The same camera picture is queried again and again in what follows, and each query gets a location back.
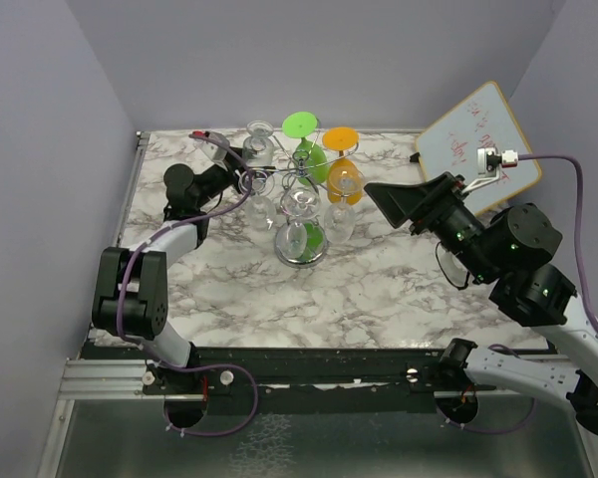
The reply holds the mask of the orange plastic wine glass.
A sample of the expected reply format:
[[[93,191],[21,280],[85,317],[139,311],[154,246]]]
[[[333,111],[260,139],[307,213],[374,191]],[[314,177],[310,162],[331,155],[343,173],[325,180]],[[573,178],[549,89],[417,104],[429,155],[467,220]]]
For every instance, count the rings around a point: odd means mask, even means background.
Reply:
[[[348,158],[348,153],[356,150],[358,142],[358,133],[347,126],[331,128],[323,136],[324,147],[338,153],[327,176],[326,187],[331,203],[343,202],[353,206],[363,196],[362,174],[355,163]]]

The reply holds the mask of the clear wine glass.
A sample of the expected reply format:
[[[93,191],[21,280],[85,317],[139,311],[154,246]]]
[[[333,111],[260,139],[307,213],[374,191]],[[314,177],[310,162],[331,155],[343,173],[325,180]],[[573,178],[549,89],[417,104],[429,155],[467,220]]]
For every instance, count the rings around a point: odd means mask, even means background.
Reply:
[[[274,184],[274,178],[265,169],[253,169],[250,176],[244,173],[240,178],[241,189],[250,188],[243,208],[247,222],[255,230],[269,231],[274,225],[276,207],[269,197]]]
[[[272,142],[273,126],[261,119],[251,121],[246,130],[248,137],[242,145],[243,159],[249,167],[270,166],[275,146]]]
[[[296,260],[308,244],[305,223],[317,216],[321,199],[313,189],[297,187],[284,193],[280,205],[287,222],[279,230],[275,245],[285,259]]]
[[[330,202],[324,215],[323,227],[331,243],[343,244],[351,238],[356,224],[353,206],[343,202]]]

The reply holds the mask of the green plastic wine glass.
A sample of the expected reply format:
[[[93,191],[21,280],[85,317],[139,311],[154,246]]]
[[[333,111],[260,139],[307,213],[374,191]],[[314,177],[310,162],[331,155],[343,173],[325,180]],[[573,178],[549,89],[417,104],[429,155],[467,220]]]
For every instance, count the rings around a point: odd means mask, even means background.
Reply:
[[[308,179],[312,179],[316,184],[322,184],[326,181],[329,165],[325,152],[317,143],[316,139],[310,139],[309,136],[317,131],[319,120],[309,112],[296,112],[289,115],[282,123],[283,133],[294,139],[299,140],[295,151],[300,151],[300,157],[305,166],[306,174],[300,179],[304,185],[308,185]]]

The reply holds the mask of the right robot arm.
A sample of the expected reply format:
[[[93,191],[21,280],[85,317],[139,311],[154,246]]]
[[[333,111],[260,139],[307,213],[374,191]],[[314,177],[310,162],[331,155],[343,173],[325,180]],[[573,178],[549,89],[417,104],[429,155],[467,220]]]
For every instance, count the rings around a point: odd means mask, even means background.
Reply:
[[[464,204],[460,176],[446,172],[419,185],[369,182],[364,187],[388,222],[431,232],[508,318],[539,333],[572,362],[571,368],[505,356],[468,340],[452,340],[438,377],[447,388],[465,384],[507,388],[572,411],[598,436],[598,332],[582,295],[550,261],[562,235],[533,204],[508,207],[483,225]]]

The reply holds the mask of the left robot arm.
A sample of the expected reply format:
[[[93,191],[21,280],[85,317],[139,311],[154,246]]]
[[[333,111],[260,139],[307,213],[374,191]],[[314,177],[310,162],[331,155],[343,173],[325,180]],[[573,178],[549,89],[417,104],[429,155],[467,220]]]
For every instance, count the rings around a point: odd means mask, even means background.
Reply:
[[[159,229],[139,244],[109,247],[101,255],[93,327],[139,346],[167,367],[165,380],[181,393],[199,384],[199,358],[195,345],[168,322],[167,272],[205,240],[209,220],[219,215],[206,212],[206,204],[228,188],[243,192],[245,173],[241,161],[230,155],[202,173],[184,163],[170,166],[163,175],[166,207]]]

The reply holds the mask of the chrome wine glass rack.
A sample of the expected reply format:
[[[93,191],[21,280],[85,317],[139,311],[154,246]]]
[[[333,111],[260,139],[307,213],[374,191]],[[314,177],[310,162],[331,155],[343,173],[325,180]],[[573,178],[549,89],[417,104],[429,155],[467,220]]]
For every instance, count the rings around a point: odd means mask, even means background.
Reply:
[[[292,268],[321,262],[331,244],[348,241],[363,197],[365,178],[353,162],[359,134],[351,127],[319,131],[320,121],[297,112],[282,123],[281,132],[298,144],[283,146],[271,123],[254,120],[246,127],[243,157],[252,176],[239,187],[249,188],[244,211],[253,228],[270,231],[281,215],[274,237],[278,260]]]

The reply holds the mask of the whiteboard with yellow frame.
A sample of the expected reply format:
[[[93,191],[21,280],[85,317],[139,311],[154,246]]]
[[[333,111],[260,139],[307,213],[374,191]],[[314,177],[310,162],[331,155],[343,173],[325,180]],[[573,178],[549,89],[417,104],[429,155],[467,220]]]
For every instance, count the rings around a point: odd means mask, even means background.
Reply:
[[[423,177],[430,181],[444,172],[477,177],[477,151],[494,147],[530,154],[531,149],[512,109],[494,81],[487,82],[424,130],[415,140]],[[480,215],[536,184],[542,176],[537,161],[524,160],[505,168],[493,185],[471,193],[465,206]]]

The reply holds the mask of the black front table rail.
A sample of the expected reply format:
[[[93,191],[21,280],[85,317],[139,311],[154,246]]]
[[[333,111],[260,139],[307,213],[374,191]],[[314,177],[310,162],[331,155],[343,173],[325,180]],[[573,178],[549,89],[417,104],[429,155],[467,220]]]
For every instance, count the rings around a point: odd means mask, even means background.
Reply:
[[[440,350],[200,348],[192,372],[133,348],[83,349],[99,390],[161,400],[176,422],[202,416],[406,411],[433,413],[437,395],[473,408],[474,387]]]

